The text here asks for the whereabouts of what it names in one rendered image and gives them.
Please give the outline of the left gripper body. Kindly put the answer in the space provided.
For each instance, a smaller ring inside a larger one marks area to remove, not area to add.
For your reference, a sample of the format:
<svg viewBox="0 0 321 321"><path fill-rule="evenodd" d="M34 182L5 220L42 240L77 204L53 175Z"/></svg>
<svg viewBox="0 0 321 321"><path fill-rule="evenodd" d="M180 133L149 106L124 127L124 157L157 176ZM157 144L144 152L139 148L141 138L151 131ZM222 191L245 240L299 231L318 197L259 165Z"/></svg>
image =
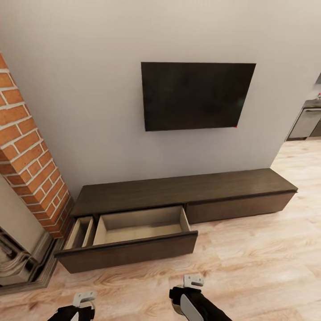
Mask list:
<svg viewBox="0 0 321 321"><path fill-rule="evenodd" d="M79 312L79 321L91 321L91 306L75 308Z"/></svg>

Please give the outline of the pillar candle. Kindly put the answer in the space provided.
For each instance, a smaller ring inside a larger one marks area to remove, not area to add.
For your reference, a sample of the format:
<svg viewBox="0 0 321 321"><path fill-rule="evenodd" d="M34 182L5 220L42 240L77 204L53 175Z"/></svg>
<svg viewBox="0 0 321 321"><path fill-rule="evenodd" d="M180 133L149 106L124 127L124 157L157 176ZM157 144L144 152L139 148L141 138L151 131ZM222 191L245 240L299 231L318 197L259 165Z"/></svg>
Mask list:
<svg viewBox="0 0 321 321"><path fill-rule="evenodd" d="M183 285L177 285L178 288L183 288ZM173 309L175 312L177 312L180 315L184 315L183 312L181 311L181 306L180 305L175 305L174 303L172 303Z"/></svg>
<svg viewBox="0 0 321 321"><path fill-rule="evenodd" d="M83 307L88 307L88 306L91 306L91 309L95 309L95 305L93 304L92 301L88 301L88 302L83 302L83 303L81 303L81 308L83 308Z"/></svg>

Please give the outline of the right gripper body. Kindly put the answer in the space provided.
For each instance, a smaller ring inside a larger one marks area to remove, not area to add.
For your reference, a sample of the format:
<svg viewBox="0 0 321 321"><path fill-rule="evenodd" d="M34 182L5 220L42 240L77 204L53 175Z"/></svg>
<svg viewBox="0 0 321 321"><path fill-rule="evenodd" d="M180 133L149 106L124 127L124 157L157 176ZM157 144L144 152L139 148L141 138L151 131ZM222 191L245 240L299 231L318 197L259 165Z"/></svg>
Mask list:
<svg viewBox="0 0 321 321"><path fill-rule="evenodd" d="M187 288L178 288L173 287L173 298L172 298L172 302L175 305L181 305L181 295L187 290Z"/></svg>

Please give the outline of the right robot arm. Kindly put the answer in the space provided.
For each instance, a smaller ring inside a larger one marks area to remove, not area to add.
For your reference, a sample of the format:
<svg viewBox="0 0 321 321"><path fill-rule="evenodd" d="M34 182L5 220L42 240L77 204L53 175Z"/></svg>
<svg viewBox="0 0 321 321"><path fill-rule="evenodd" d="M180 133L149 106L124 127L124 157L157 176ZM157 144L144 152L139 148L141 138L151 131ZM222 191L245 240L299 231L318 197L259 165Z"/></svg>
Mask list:
<svg viewBox="0 0 321 321"><path fill-rule="evenodd" d="M169 298L175 305L181 306L181 311L189 321L232 321L222 310L201 294L201 289L191 285L203 287L201 277L184 274L183 288L173 287L169 291Z"/></svg>

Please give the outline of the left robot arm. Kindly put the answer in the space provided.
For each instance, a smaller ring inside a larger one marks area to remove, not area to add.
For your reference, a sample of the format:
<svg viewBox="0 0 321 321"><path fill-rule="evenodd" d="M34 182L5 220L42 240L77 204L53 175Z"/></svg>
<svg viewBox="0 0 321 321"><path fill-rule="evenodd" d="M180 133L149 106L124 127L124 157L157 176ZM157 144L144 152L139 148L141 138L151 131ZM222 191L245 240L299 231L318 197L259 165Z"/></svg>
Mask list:
<svg viewBox="0 0 321 321"><path fill-rule="evenodd" d="M81 303L95 300L97 296L94 290L75 294L72 305L58 308L58 313L47 321L92 321L95 309L91 309L91 306L81 308Z"/></svg>

